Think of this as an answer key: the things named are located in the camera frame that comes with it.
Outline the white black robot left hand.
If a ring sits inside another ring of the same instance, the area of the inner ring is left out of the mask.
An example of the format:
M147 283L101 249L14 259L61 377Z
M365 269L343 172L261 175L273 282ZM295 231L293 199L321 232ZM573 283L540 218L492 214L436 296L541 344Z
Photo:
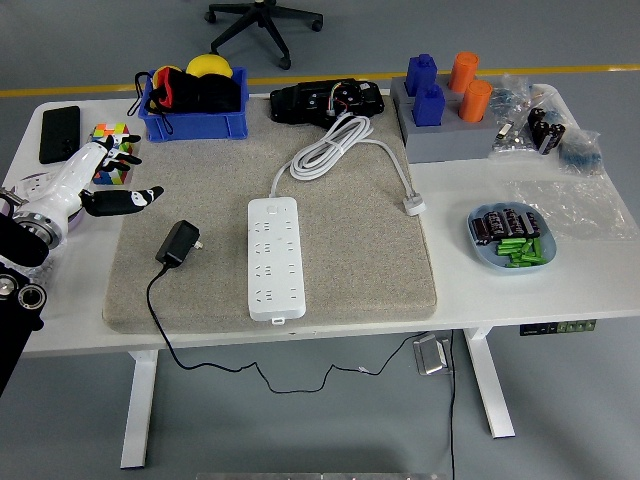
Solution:
M13 214L18 223L31 223L65 233L69 217L83 209L91 216L106 217L138 213L156 201L164 189L105 190L90 192L96 173L127 171L141 160L120 149L123 143L141 140L138 135L114 134L82 146L54 176L44 192Z

